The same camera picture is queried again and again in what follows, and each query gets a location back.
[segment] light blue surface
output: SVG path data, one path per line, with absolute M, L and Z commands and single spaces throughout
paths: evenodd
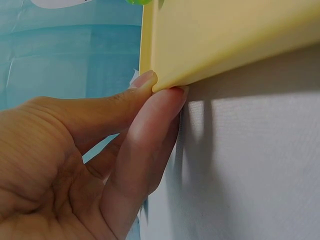
M 141 21 L 142 7 L 124 0 L 59 9 L 0 0 L 0 110 L 36 96 L 97 98 L 125 90 L 139 68 Z

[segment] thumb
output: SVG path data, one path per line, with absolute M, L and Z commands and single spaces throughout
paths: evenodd
M 72 135 L 76 145 L 119 133 L 131 122 L 152 95 L 157 75 L 148 71 L 137 78 L 128 90 L 103 98 L 56 99 L 38 97 L 25 105 L 49 113 Z

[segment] gray fabric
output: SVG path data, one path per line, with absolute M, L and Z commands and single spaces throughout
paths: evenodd
M 147 240 L 320 239 L 320 45 L 192 85 Z

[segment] green object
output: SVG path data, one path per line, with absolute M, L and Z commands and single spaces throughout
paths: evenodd
M 130 4 L 146 5 L 152 0 L 126 0 Z

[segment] yellow board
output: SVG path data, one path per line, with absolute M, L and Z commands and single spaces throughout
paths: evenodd
M 320 0 L 153 0 L 140 72 L 158 74 L 158 92 L 319 40 Z

